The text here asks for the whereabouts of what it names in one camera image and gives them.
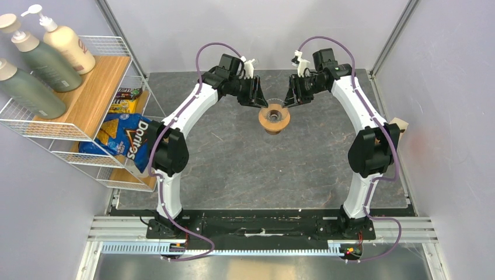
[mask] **chip bag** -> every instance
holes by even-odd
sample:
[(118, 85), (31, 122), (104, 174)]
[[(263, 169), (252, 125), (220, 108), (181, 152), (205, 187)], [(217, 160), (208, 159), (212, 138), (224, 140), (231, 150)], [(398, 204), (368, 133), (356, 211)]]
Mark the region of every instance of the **chip bag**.
[[(95, 142), (109, 154), (124, 155), (134, 161), (140, 172), (148, 165), (148, 145), (146, 134), (151, 121), (141, 114), (108, 114), (96, 135)], [(105, 155), (93, 142), (79, 143), (80, 153)]]

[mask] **wall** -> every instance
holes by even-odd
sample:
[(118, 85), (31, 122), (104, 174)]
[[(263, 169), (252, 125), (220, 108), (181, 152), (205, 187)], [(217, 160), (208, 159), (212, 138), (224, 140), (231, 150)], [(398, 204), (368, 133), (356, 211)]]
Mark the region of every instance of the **wall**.
[[(206, 43), (220, 41), (258, 69), (293, 69), (294, 50), (308, 37), (325, 35), (354, 54), (358, 68), (371, 69), (407, 0), (107, 0), (145, 72), (193, 71), (194, 57)], [(310, 43), (306, 59), (334, 46), (339, 62), (347, 54), (325, 41)], [(204, 51), (201, 69), (217, 65), (226, 51)]]
[(452, 279), (495, 274), (494, 12), (493, 1), (421, 1), (378, 74), (388, 116), (410, 123), (403, 167)]
[[(81, 35), (111, 35), (92, 0), (1, 1), (0, 11), (19, 15), (33, 3)], [(36, 17), (22, 21), (42, 37)], [(0, 57), (26, 69), (9, 40), (0, 34)], [(0, 107), (7, 100), (0, 93)], [(0, 135), (0, 279), (74, 279), (93, 215), (104, 211), (109, 189), (3, 125)]]

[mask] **cream bottle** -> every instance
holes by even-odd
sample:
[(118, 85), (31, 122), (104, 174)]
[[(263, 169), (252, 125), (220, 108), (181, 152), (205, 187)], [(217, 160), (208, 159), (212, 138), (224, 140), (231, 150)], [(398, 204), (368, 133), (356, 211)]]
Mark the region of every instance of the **cream bottle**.
[(74, 30), (67, 26), (58, 26), (52, 18), (44, 16), (41, 13), (42, 10), (41, 5), (32, 5), (21, 16), (30, 13), (38, 14), (40, 25), (47, 30), (43, 36), (43, 41), (58, 50), (78, 74), (82, 75), (91, 71), (95, 67), (95, 58)]

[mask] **gray marble tabletop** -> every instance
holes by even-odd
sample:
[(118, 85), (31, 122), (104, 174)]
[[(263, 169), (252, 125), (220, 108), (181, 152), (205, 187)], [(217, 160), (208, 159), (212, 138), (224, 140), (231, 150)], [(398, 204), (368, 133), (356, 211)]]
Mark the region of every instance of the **gray marble tabletop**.
[[(265, 97), (285, 98), (294, 71), (256, 71)], [(377, 105), (364, 70), (357, 71), (363, 91)], [(149, 84), (170, 114), (192, 91), (194, 72), (153, 73)], [(158, 116), (150, 101), (145, 114)], [(259, 109), (223, 97), (187, 137), (189, 163), (181, 180), (186, 209), (338, 208), (347, 197), (352, 171), (347, 151), (354, 130), (340, 103), (320, 93), (290, 109), (291, 121), (269, 135), (258, 121)], [(387, 175), (393, 175), (393, 167)], [(118, 209), (154, 209), (157, 193), (123, 190)], [(378, 183), (372, 207), (406, 207), (401, 183)]]

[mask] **reflective floor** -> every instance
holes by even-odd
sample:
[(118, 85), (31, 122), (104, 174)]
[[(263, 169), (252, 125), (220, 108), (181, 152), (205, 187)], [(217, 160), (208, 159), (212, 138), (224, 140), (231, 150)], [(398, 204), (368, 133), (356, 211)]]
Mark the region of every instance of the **reflective floor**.
[[(364, 257), (388, 245), (364, 244)], [(429, 280), (421, 244), (401, 244), (380, 260), (345, 264), (336, 257), (220, 257), (168, 263), (155, 255), (100, 257), (95, 280)]]
[[(293, 73), (256, 71), (267, 99), (285, 98)], [(357, 73), (376, 107), (366, 72)], [(153, 73), (149, 84), (170, 114), (191, 93), (196, 80), (193, 72)], [(347, 151), (355, 135), (340, 103), (328, 92), (315, 95), (311, 104), (290, 109), (288, 127), (275, 136), (260, 126), (258, 112), (227, 96), (198, 121), (187, 137), (190, 160), (181, 180), (184, 208), (338, 208), (351, 183)], [(146, 115), (158, 115), (153, 102)], [(117, 207), (154, 209), (157, 201), (156, 192), (122, 191)], [(380, 182), (371, 206), (406, 207), (401, 183)]]

